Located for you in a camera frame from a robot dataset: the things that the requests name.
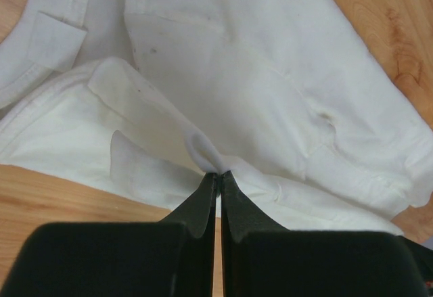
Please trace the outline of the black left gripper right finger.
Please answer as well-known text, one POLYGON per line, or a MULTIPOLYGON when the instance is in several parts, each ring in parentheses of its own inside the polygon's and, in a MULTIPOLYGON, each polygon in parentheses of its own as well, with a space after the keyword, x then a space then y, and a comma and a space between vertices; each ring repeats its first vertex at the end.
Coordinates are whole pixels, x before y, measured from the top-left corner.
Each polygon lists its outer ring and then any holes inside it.
POLYGON ((226 296, 431 296, 432 251, 377 231, 294 231, 265 214, 225 173, 226 296))

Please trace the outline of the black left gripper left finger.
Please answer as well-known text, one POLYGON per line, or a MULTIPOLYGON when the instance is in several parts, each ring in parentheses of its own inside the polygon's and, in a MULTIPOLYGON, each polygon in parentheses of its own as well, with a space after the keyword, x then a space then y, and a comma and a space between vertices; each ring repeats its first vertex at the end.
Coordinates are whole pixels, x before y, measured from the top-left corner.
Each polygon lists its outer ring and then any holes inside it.
POLYGON ((158 222, 48 223, 24 242, 8 296, 211 296, 217 176, 158 222))

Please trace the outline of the white t shirt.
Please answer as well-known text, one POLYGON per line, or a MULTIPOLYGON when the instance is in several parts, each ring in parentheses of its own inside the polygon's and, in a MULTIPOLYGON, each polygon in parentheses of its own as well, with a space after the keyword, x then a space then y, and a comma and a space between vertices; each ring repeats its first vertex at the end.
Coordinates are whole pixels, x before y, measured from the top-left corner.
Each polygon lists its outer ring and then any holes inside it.
POLYGON ((163 208, 204 173, 289 229, 400 234, 432 131, 333 0, 28 0, 1 162, 163 208))

